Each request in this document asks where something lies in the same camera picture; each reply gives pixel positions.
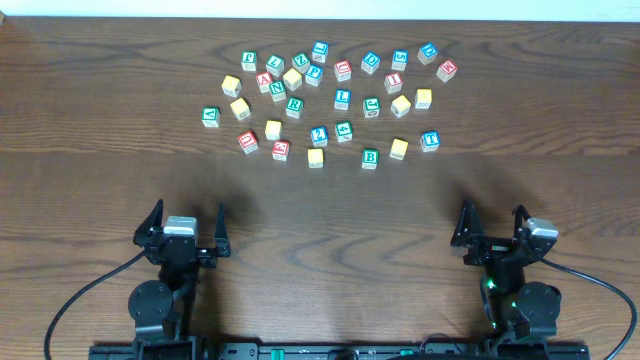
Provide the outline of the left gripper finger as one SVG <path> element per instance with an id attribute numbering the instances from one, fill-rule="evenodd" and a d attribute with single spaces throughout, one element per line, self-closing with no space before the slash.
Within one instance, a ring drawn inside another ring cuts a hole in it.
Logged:
<path id="1" fill-rule="evenodd" d="M 221 203 L 218 208 L 214 231 L 215 251 L 217 257 L 230 257 L 231 245 L 225 224 L 225 207 Z"/>
<path id="2" fill-rule="evenodd" d="M 146 246 L 151 242 L 157 233 L 162 231 L 162 219 L 164 212 L 164 202 L 159 199 L 150 214 L 135 230 L 133 243 L 137 246 Z"/>

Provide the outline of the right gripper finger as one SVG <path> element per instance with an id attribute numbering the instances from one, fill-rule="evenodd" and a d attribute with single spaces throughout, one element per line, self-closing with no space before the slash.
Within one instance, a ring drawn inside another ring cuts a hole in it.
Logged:
<path id="1" fill-rule="evenodd" d="M 464 200 L 450 245 L 458 248 L 470 248 L 477 245 L 483 237 L 484 228 L 474 204 L 470 200 Z"/>
<path id="2" fill-rule="evenodd" d="M 514 234 L 524 233 L 529 235 L 531 231 L 528 229 L 527 221 L 530 215 L 523 205 L 518 205 L 513 211 L 514 216 Z"/>

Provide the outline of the yellow O block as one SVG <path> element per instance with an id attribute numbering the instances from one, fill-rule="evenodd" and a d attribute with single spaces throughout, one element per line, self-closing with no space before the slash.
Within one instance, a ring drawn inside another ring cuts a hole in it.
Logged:
<path id="1" fill-rule="evenodd" d="M 403 160 L 407 153 L 408 146 L 409 143 L 407 141 L 395 138 L 392 142 L 389 156 L 396 160 Z"/>

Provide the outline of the green B block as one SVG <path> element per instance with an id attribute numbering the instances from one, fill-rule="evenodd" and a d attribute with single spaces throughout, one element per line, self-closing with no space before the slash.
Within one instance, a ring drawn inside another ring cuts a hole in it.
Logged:
<path id="1" fill-rule="evenodd" d="M 367 170 L 375 170 L 379 163 L 379 151 L 377 149 L 364 149 L 362 152 L 361 167 Z"/>

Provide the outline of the green R block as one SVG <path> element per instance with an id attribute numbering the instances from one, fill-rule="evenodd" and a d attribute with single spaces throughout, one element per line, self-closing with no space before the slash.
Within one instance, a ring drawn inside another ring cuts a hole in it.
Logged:
<path id="1" fill-rule="evenodd" d="M 299 119 L 304 109 L 304 100 L 290 97 L 287 101 L 285 111 L 288 117 Z"/>

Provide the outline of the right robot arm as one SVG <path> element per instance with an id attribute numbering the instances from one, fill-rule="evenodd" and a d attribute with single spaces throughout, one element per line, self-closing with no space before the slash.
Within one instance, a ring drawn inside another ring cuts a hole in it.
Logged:
<path id="1" fill-rule="evenodd" d="M 562 296 L 554 286 L 528 282 L 525 267 L 542 261 L 559 231 L 550 221 L 530 216 L 522 205 L 513 216 L 511 237 L 489 236 L 475 206 L 465 200 L 450 245 L 467 250 L 466 265 L 484 269 L 480 292 L 494 334 L 479 351 L 499 359 L 550 359 L 547 339 L 557 334 Z"/>

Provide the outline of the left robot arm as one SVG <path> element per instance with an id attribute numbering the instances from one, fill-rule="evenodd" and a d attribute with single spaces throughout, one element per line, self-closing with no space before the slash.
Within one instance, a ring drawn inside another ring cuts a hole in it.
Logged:
<path id="1" fill-rule="evenodd" d="M 142 256 L 160 271 L 156 280 L 138 285 L 128 300 L 128 311 L 135 322 L 132 344 L 136 360 L 211 359 L 216 350 L 202 335 L 191 335 L 189 325 L 199 270 L 215 268 L 219 258 L 231 255 L 224 206 L 220 205 L 215 223 L 213 247 L 198 244 L 198 222 L 194 217 L 163 218 L 163 201 L 134 232 L 133 242 Z"/>

